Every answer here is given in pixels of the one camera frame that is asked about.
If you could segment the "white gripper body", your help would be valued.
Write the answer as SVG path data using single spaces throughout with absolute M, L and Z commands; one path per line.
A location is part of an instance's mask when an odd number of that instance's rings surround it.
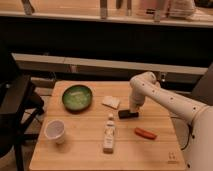
M 145 102 L 145 96 L 138 93 L 136 90 L 132 90 L 129 96 L 129 109 L 131 113 L 137 113 L 140 107 Z

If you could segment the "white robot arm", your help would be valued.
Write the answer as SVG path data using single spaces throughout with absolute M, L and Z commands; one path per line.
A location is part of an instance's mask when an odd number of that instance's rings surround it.
M 130 79 L 130 112 L 137 113 L 149 97 L 183 118 L 192 126 L 187 171 L 213 171 L 213 106 L 158 87 L 156 82 L 153 72 L 144 72 Z

